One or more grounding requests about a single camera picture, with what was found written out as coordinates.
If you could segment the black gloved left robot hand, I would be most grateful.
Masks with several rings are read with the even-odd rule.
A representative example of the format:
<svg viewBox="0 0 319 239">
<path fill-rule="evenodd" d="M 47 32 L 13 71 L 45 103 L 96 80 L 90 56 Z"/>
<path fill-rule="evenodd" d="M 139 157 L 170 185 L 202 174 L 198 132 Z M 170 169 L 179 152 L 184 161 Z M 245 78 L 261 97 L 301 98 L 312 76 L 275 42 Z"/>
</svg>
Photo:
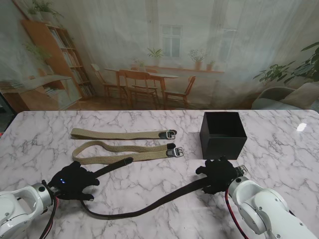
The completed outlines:
<svg viewBox="0 0 319 239">
<path fill-rule="evenodd" d="M 93 201 L 94 196 L 83 193 L 83 190 L 99 184 L 93 172 L 74 161 L 57 172 L 48 183 L 48 187 L 57 190 L 57 197 L 61 200 Z"/>
</svg>

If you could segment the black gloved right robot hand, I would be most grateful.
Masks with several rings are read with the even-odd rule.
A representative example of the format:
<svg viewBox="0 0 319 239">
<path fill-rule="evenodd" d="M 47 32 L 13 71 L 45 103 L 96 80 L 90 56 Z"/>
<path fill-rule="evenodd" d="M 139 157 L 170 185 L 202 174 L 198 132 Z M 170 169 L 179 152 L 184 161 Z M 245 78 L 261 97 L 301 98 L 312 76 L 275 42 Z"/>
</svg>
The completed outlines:
<svg viewBox="0 0 319 239">
<path fill-rule="evenodd" d="M 198 167 L 195 173 L 206 175 L 207 185 L 202 190 L 204 193 L 211 195 L 225 192 L 234 180 L 243 176 L 241 169 L 234 167 L 225 156 L 221 156 L 219 159 L 206 160 L 205 166 Z"/>
</svg>

